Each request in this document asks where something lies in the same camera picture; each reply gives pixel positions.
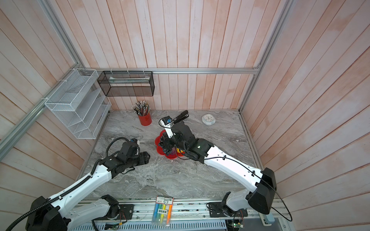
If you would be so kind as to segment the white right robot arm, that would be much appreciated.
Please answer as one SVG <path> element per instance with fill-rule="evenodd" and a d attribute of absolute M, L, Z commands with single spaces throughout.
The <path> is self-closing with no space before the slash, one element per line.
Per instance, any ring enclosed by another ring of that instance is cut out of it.
<path fill-rule="evenodd" d="M 165 129 L 159 146 L 168 155 L 173 148 L 193 161 L 216 168 L 232 177 L 245 189 L 235 193 L 227 192 L 222 202 L 214 205 L 214 210 L 232 216 L 241 209 L 250 206 L 255 211 L 269 215 L 274 209 L 272 204 L 277 193 L 275 173 L 269 168 L 263 170 L 249 166 L 223 152 L 212 142 L 196 138 L 184 122 L 173 122 L 166 116 L 159 121 Z"/>

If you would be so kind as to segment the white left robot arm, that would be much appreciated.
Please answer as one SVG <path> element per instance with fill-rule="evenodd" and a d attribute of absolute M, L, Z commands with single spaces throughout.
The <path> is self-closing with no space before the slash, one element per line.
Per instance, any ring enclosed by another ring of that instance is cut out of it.
<path fill-rule="evenodd" d="M 117 175 L 149 163 L 150 154 L 140 150 L 137 139 L 123 140 L 120 150 L 98 159 L 91 172 L 83 178 L 49 198 L 37 198 L 30 211 L 12 222 L 7 230 L 11 231 L 24 219 L 27 220 L 27 231 L 70 231 L 88 221 L 94 222 L 97 218 L 122 218 L 119 202 L 108 194 L 86 206 L 76 208 L 76 205 Z"/>

